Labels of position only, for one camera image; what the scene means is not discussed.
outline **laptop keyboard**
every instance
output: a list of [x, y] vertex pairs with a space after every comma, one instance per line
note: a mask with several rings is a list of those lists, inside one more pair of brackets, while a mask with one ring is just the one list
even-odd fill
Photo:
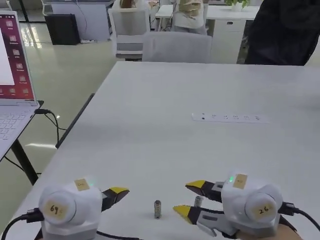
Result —
[[0, 140], [9, 139], [25, 117], [24, 114], [0, 114]]

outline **white chair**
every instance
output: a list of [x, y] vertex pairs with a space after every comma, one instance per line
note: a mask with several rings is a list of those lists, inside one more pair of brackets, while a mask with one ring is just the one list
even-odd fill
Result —
[[112, 48], [117, 58], [141, 59], [143, 36], [150, 32], [148, 9], [109, 9]]
[[0, 0], [0, 10], [12, 11], [10, 2], [8, 0]]
[[186, 32], [155, 31], [143, 37], [143, 62], [210, 63], [212, 37]]

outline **black jacket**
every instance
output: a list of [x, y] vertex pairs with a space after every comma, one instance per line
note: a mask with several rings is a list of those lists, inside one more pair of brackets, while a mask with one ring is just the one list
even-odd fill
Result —
[[247, 64], [304, 66], [320, 35], [320, 0], [264, 0], [249, 30]]

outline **potted plant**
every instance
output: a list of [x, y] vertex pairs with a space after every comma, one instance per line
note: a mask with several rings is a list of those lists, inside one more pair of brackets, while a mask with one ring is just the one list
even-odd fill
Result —
[[240, 12], [243, 8], [250, 4], [250, 0], [224, 0], [228, 6], [232, 6], [231, 10]]

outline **laptop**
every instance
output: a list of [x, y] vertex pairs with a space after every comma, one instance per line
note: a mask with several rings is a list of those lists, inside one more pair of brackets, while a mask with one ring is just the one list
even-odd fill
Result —
[[17, 13], [0, 11], [0, 159], [39, 107]]

